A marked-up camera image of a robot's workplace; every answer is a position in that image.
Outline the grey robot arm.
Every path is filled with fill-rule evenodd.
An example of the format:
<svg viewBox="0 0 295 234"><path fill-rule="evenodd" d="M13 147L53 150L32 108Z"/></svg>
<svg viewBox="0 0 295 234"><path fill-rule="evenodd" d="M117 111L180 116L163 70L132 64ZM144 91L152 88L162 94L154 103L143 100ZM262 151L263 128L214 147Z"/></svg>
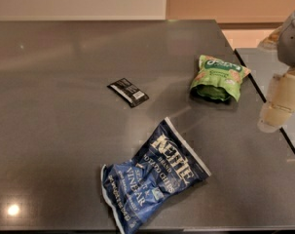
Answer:
<svg viewBox="0 0 295 234"><path fill-rule="evenodd" d="M264 133L280 129L295 112L295 10L278 31L277 58L288 70L270 81L258 121Z"/></svg>

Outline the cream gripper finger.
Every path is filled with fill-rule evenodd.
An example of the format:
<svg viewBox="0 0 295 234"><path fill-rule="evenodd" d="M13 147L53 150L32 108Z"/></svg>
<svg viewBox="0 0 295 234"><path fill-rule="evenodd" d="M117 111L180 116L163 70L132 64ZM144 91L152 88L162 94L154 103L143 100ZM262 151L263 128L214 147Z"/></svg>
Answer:
<svg viewBox="0 0 295 234"><path fill-rule="evenodd" d="M262 106L258 128L264 133L280 129L295 112L295 67L275 74L269 84L267 101Z"/></svg>

